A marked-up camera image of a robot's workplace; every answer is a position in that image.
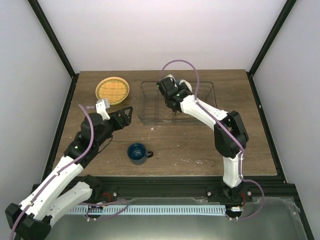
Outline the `teal and white bowl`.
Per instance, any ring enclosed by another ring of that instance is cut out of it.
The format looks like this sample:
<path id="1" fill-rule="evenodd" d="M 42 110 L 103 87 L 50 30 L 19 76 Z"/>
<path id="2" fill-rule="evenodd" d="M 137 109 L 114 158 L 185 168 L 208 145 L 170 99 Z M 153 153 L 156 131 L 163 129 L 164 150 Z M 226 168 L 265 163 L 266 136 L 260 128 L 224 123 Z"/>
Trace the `teal and white bowl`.
<path id="1" fill-rule="evenodd" d="M 186 89 L 186 90 L 190 91 L 191 93 L 193 92 L 191 84 L 184 79 L 175 80 L 175 85 L 178 87 L 178 89 L 180 91 L 183 89 Z"/>

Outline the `black wire dish rack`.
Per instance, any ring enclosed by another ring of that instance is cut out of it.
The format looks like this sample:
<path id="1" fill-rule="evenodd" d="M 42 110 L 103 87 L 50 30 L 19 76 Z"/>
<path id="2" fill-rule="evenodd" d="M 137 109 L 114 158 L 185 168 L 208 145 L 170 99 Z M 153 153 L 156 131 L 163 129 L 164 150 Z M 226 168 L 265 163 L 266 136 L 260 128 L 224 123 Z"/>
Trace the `black wire dish rack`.
<path id="1" fill-rule="evenodd" d="M 200 82 L 197 97 L 203 102 L 217 107 L 214 84 L 210 81 Z M 144 81 L 140 85 L 138 117 L 145 125 L 202 125 L 198 119 L 173 112 L 165 104 L 165 100 L 155 81 Z"/>

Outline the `dark blue enamel mug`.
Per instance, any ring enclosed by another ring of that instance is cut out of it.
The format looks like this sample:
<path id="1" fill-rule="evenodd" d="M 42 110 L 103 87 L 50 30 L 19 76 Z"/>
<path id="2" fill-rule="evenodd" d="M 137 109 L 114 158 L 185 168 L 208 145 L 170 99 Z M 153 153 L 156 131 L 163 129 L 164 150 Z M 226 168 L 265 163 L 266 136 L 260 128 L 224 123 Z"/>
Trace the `dark blue enamel mug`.
<path id="1" fill-rule="evenodd" d="M 131 144 L 127 149 L 127 156 L 134 165 L 143 165 L 147 159 L 154 156 L 153 151 L 148 151 L 140 142 Z"/>

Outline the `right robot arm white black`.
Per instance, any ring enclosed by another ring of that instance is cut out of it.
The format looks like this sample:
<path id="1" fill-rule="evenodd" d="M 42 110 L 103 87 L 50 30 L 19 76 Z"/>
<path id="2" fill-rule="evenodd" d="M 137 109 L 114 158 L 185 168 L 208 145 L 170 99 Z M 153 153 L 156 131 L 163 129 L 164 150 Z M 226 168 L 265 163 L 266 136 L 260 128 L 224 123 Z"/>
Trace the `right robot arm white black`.
<path id="1" fill-rule="evenodd" d="M 156 86 L 165 105 L 173 112 L 181 112 L 201 121 L 212 129 L 214 145 L 223 158 L 223 198 L 229 202 L 240 196 L 243 173 L 242 163 L 249 135 L 237 111 L 227 112 L 200 100 L 186 80 L 177 81 L 169 74 Z"/>

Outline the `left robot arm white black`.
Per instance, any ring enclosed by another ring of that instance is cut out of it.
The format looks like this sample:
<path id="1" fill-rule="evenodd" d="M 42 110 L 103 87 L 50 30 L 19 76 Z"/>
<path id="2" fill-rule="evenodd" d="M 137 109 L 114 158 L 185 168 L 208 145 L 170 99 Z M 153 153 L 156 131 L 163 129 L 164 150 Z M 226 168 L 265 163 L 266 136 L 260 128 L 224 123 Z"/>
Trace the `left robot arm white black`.
<path id="1" fill-rule="evenodd" d="M 27 198 L 19 204 L 11 203 L 5 209 L 11 240 L 15 234 L 24 240 L 44 240 L 71 209 L 85 201 L 97 202 L 101 198 L 100 183 L 91 175 L 67 192 L 63 191 L 99 154 L 100 146 L 113 137 L 113 132 L 131 124 L 133 108 L 129 106 L 112 113 L 100 106 L 92 113 L 82 105 L 80 109 L 85 115 L 80 131 L 56 167 Z"/>

